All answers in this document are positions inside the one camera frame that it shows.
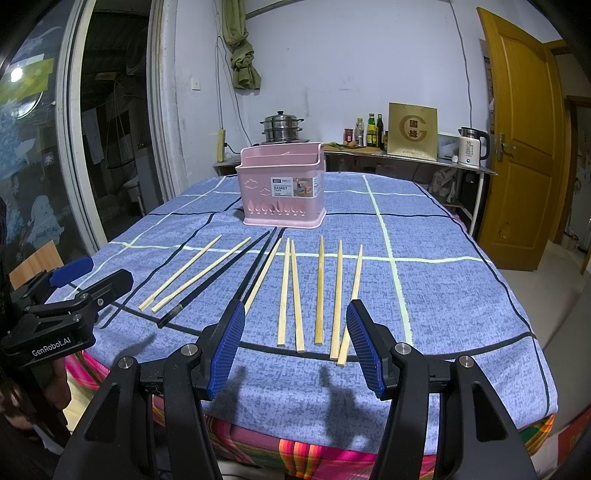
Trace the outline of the person left hand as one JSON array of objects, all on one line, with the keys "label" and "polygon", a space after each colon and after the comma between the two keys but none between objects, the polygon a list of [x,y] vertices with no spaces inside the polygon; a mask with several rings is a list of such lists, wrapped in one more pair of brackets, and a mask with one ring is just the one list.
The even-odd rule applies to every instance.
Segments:
[{"label": "person left hand", "polygon": [[1,414],[13,427],[31,429],[57,412],[66,424],[62,411],[70,401],[64,358],[1,373]]}]

